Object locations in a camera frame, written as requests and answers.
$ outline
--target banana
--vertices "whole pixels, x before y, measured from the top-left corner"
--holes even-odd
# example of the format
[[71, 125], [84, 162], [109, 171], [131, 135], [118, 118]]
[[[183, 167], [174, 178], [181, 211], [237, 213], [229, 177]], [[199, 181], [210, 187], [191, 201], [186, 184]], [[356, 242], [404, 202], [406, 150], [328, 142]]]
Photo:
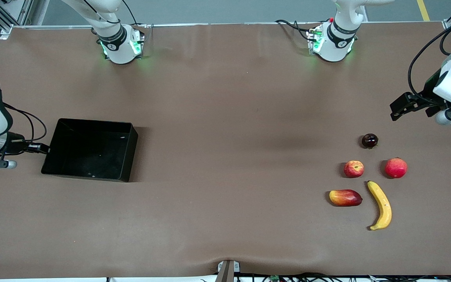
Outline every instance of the banana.
[[389, 200], [387, 200], [384, 191], [382, 191], [382, 189], [378, 186], [377, 183], [373, 181], [368, 181], [366, 184], [368, 186], [368, 189], [374, 196], [375, 200], [377, 201], [377, 204], [379, 205], [379, 210], [381, 211], [381, 215], [377, 219], [377, 222], [375, 223], [375, 225], [370, 226], [370, 230], [384, 229], [387, 226], [389, 226], [389, 223], [391, 223], [392, 219], [391, 204], [389, 203]]

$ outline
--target wire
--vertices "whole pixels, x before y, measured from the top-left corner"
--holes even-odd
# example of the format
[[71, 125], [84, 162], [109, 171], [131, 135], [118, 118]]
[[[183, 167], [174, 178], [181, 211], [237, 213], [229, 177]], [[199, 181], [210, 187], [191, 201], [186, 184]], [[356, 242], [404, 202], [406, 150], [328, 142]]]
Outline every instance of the wire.
[[451, 53], [447, 52], [447, 51], [444, 49], [444, 46], [443, 46], [443, 45], [444, 45], [444, 40], [446, 39], [446, 37], [448, 36], [448, 34], [450, 34], [450, 32], [445, 33], [444, 36], [442, 37], [441, 41], [440, 41], [440, 51], [441, 51], [444, 55], [450, 56]]
[[86, 3], [86, 5], [88, 5], [89, 7], [90, 7], [90, 9], [92, 9], [94, 12], [95, 12], [95, 14], [97, 14], [97, 16], [99, 16], [102, 20], [104, 20], [104, 21], [106, 21], [106, 22], [108, 22], [108, 23], [114, 23], [114, 24], [118, 24], [118, 23], [120, 23], [121, 22], [121, 20], [119, 20], [118, 19], [118, 21], [117, 22], [110, 22], [110, 21], [107, 21], [103, 16], [101, 16], [99, 13], [98, 13], [98, 11], [95, 9], [95, 8], [93, 8], [93, 6], [92, 5], [90, 5], [90, 3], [88, 2], [88, 1], [86, 1], [86, 0], [83, 0], [83, 2], [84, 3]]
[[34, 123], [32, 122], [32, 119], [26, 113], [24, 113], [24, 112], [14, 108], [14, 107], [12, 107], [12, 106], [9, 106], [7, 108], [10, 109], [10, 110], [14, 110], [14, 111], [16, 111], [16, 112], [18, 112], [20, 114], [23, 114], [23, 116], [25, 116], [27, 118], [27, 120], [29, 121], [29, 123], [31, 125], [31, 139], [34, 139]]
[[305, 31], [305, 32], [309, 31], [309, 30], [306, 30], [306, 29], [297, 28], [295, 25], [292, 25], [291, 23], [289, 23], [289, 22], [287, 22], [285, 20], [277, 20], [277, 21], [275, 21], [275, 23], [278, 23], [278, 24], [279, 23], [284, 23], [284, 24], [288, 25], [289, 27], [291, 27], [292, 29], [298, 29], [298, 30]]
[[[26, 111], [24, 111], [24, 110], [17, 109], [16, 107], [13, 107], [13, 106], [11, 106], [11, 105], [9, 105], [9, 104], [6, 104], [6, 103], [3, 103], [3, 105], [4, 105], [5, 107], [7, 107], [8, 109], [11, 109], [11, 110], [14, 110], [14, 111], [19, 112], [20, 114], [23, 114], [23, 115], [24, 115], [25, 117], [27, 117], [27, 119], [29, 120], [29, 122], [30, 122], [30, 124], [31, 124], [31, 129], [32, 129], [32, 137], [31, 137], [31, 139], [26, 139], [26, 140], [24, 140], [25, 142], [38, 141], [38, 140], [43, 139], [43, 138], [46, 136], [46, 134], [48, 133], [48, 130], [47, 130], [47, 128], [46, 128], [46, 125], [45, 125], [45, 123], [43, 123], [43, 121], [42, 121], [41, 119], [39, 119], [37, 116], [35, 116], [34, 114], [31, 114], [31, 113], [29, 113], [29, 112], [26, 112]], [[43, 126], [43, 129], [44, 129], [44, 131], [45, 131], [45, 132], [43, 133], [42, 136], [40, 136], [40, 137], [38, 137], [38, 138], [34, 138], [34, 124], [32, 123], [31, 118], [29, 118], [27, 115], [32, 116], [32, 117], [35, 118], [37, 121], [39, 121], [39, 123], [41, 123], [41, 125]]]
[[18, 153], [16, 153], [16, 154], [5, 154], [5, 155], [22, 155], [23, 153], [25, 153], [25, 152], [22, 151], [22, 152], [18, 152]]
[[422, 96], [420, 96], [417, 91], [415, 91], [415, 89], [413, 88], [413, 83], [412, 83], [412, 68], [413, 65], [415, 64], [415, 62], [417, 61], [417, 59], [422, 55], [422, 53], [424, 53], [424, 51], [434, 42], [436, 41], [438, 38], [442, 37], [444, 34], [446, 33], [450, 33], [451, 32], [451, 27], [445, 29], [444, 31], [440, 32], [440, 34], [436, 35], [433, 39], [431, 39], [426, 45], [424, 45], [424, 47], [422, 47], [422, 49], [417, 53], [417, 55], [415, 55], [415, 57], [413, 58], [412, 62], [410, 63], [410, 66], [408, 67], [408, 86], [410, 87], [410, 90], [412, 91], [412, 94], [414, 94], [415, 96], [417, 96], [418, 98], [420, 98], [421, 100], [424, 100], [427, 103], [430, 104], [434, 104], [434, 105], [439, 105], [438, 103], [429, 100], [427, 98], [424, 98]]
[[451, 16], [450, 16], [450, 18], [448, 18], [448, 20], [446, 20], [447, 22], [449, 22], [451, 20]]
[[451, 281], [451, 277], [443, 276], [443, 275], [436, 275], [436, 276], [424, 275], [424, 276], [420, 276], [417, 278], [408, 278], [408, 277], [404, 277], [404, 276], [398, 276], [396, 278], [396, 277], [389, 277], [389, 276], [385, 276], [385, 275], [378, 275], [378, 276], [376, 276], [376, 278], [380, 278], [380, 280], [377, 280], [376, 282], [417, 282], [418, 280], [421, 280], [424, 278], [428, 278], [428, 279], [442, 278], [443, 280]]
[[276, 23], [278, 23], [278, 24], [279, 24], [279, 23], [284, 23], [284, 24], [288, 25], [289, 27], [291, 27], [292, 29], [298, 30], [299, 33], [300, 33], [300, 35], [301, 35], [305, 40], [312, 41], [312, 42], [315, 42], [315, 41], [316, 41], [315, 39], [308, 38], [307, 36], [305, 36], [305, 35], [302, 33], [302, 32], [308, 32], [309, 30], [308, 30], [308, 29], [302, 29], [301, 27], [299, 27], [299, 24], [297, 23], [297, 21], [294, 21], [294, 22], [293, 22], [293, 25], [292, 25], [290, 22], [287, 22], [287, 21], [285, 21], [285, 20], [277, 20]]
[[139, 23], [138, 23], [137, 20], [135, 19], [135, 16], [133, 16], [133, 13], [132, 13], [130, 7], [128, 6], [128, 4], [126, 3], [125, 0], [122, 0], [122, 1], [123, 1], [123, 3], [125, 4], [125, 6], [127, 7], [128, 11], [130, 12], [130, 15], [132, 16], [132, 19], [133, 19], [133, 25], [138, 25]]

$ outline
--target black plastic bin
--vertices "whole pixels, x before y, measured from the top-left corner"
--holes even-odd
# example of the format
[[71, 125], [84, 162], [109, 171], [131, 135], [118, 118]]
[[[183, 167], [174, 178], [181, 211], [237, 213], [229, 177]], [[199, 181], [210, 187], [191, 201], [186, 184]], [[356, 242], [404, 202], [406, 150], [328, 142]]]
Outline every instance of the black plastic bin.
[[128, 182], [137, 139], [131, 123], [61, 118], [41, 173]]

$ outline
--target apple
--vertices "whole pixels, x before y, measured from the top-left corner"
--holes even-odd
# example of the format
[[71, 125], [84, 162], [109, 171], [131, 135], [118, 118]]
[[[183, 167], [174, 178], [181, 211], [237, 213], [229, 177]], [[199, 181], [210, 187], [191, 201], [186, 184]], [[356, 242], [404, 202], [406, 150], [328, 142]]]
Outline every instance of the apple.
[[344, 166], [344, 174], [349, 178], [360, 177], [365, 171], [365, 166], [360, 161], [349, 161]]
[[408, 171], [408, 165], [399, 157], [390, 159], [385, 165], [385, 173], [392, 178], [401, 178]]
[[330, 200], [337, 206], [351, 207], [361, 204], [363, 198], [361, 198], [358, 192], [351, 189], [345, 189], [330, 191]]

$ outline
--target brown paper mat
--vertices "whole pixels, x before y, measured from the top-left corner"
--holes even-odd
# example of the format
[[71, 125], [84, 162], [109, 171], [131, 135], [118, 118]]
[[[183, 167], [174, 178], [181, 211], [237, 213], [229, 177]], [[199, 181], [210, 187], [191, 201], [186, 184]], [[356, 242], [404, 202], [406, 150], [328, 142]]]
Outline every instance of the brown paper mat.
[[[160, 27], [144, 59], [120, 66], [89, 30], [14, 29], [0, 42], [4, 98], [43, 118], [45, 142], [59, 118], [131, 122], [140, 142], [128, 184], [41, 175], [44, 155], [0, 170], [0, 278], [206, 275], [223, 259], [244, 273], [451, 274], [451, 127], [389, 116], [441, 30], [366, 24], [327, 63], [277, 25]], [[436, 45], [415, 66], [419, 89], [444, 58]], [[358, 146], [368, 132], [374, 150]], [[381, 175], [391, 157], [408, 162], [404, 178]], [[341, 177], [352, 159], [363, 177]], [[378, 211], [365, 180], [389, 197], [385, 230], [367, 230]], [[363, 203], [333, 207], [332, 189]]]

